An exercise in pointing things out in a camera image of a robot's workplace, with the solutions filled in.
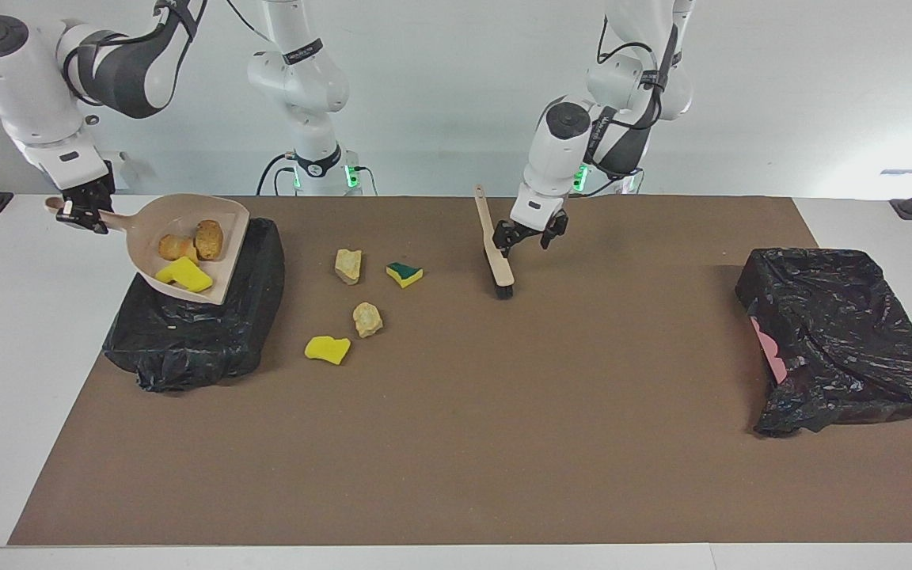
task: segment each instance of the food piece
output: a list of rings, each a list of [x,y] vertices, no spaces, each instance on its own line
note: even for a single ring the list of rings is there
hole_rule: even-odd
[[[354,326],[357,327],[358,335],[362,339],[374,335],[382,328],[382,315],[379,314],[378,307],[372,303],[359,304],[354,309]]]
[[[305,346],[305,356],[315,360],[325,360],[337,366],[344,361],[347,351],[351,350],[351,339],[334,339],[332,336],[312,336]]]
[[[178,257],[188,257],[193,264],[200,262],[196,246],[192,244],[192,238],[188,237],[188,235],[167,234],[165,237],[160,238],[160,243],[157,245],[157,253],[159,253],[160,257],[169,260],[169,262],[173,262]]]
[[[174,281],[193,293],[213,287],[213,278],[203,273],[203,270],[193,264],[187,256],[178,257],[173,263],[167,264],[167,267],[158,271],[154,277],[163,283]]]
[[[356,285],[361,277],[361,249],[352,252],[350,249],[336,250],[336,277],[347,285]]]
[[[216,220],[203,220],[196,225],[196,250],[201,260],[216,260],[224,249],[224,230]]]
[[[386,273],[389,277],[394,278],[396,283],[399,283],[399,286],[403,289],[406,289],[409,284],[424,277],[424,270],[420,267],[410,267],[408,264],[399,262],[387,264]]]

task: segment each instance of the green light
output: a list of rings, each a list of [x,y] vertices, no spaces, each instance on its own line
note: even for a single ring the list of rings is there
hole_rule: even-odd
[[[361,184],[361,180],[358,178],[358,173],[354,170],[354,167],[344,165],[344,170],[347,170],[348,187],[357,188],[358,184]]]
[[[579,172],[576,173],[576,180],[572,182],[573,192],[582,192],[586,185],[586,175],[590,172],[590,166],[579,165]]]

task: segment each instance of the yellow sponge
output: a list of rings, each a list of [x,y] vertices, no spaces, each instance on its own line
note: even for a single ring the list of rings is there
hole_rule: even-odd
[[[312,336],[305,346],[305,356],[340,365],[351,350],[351,339],[334,339],[332,336]]]
[[[167,264],[167,267],[158,271],[154,277],[163,283],[174,281],[193,293],[213,287],[213,278],[203,273],[203,270],[196,267],[196,264],[193,264],[192,260],[186,256],[178,257],[177,260]]]
[[[409,284],[424,277],[424,270],[420,267],[410,267],[408,264],[398,262],[387,264],[386,273],[389,277],[394,278],[402,289],[406,289]]]

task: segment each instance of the white wall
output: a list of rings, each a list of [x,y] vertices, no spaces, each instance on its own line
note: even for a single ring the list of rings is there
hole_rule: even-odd
[[[236,2],[260,21],[253,0]],[[144,32],[152,4],[0,0],[0,12]],[[585,89],[603,14],[596,0],[310,6],[351,79],[337,132],[383,194],[467,194],[478,181],[514,194],[538,113]],[[261,48],[210,0],[173,104],[147,120],[99,112],[99,146],[129,153],[142,192],[251,192],[290,145],[245,79]],[[701,0],[684,54],[695,102],[655,128],[644,192],[867,196],[873,158],[912,133],[912,2]],[[1,128],[0,187],[48,190]]]

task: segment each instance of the pink object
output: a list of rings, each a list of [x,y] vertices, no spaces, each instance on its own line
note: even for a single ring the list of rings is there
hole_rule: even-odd
[[[772,340],[770,335],[766,335],[759,328],[759,321],[755,317],[750,318],[752,320],[752,327],[755,327],[755,333],[759,336],[759,343],[762,345],[762,352],[766,355],[766,360],[769,361],[769,367],[772,368],[773,376],[776,376],[776,383],[780,385],[783,383],[783,380],[786,379],[786,365],[783,364],[783,360],[778,356],[779,354],[779,345],[776,344],[775,340]]]

